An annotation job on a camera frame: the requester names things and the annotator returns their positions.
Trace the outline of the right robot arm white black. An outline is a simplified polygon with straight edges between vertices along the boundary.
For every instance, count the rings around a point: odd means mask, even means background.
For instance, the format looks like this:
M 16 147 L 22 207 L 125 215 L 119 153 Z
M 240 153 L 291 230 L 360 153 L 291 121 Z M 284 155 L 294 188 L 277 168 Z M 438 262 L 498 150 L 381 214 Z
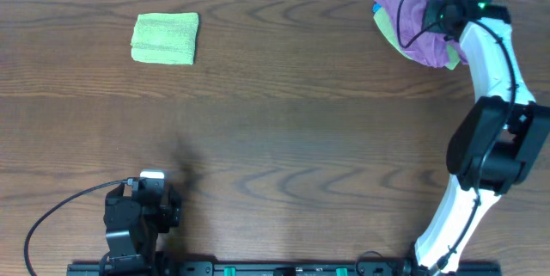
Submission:
M 475 103 L 449 141 L 448 186 L 402 272 L 467 275 L 461 253 L 486 213 L 526 179 L 549 133 L 549 109 L 523 81 L 507 8 L 430 0 L 422 27 L 458 41 Z

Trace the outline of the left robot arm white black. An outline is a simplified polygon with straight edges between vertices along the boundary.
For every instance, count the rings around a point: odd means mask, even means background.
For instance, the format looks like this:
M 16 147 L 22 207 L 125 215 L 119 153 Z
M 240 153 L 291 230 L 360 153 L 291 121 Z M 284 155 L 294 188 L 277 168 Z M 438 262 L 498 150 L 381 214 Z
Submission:
M 117 186 L 105 198 L 109 251 L 100 260 L 100 275 L 161 275 L 157 238 L 180 223 L 181 196 L 162 181 L 136 183 L 130 196 Z

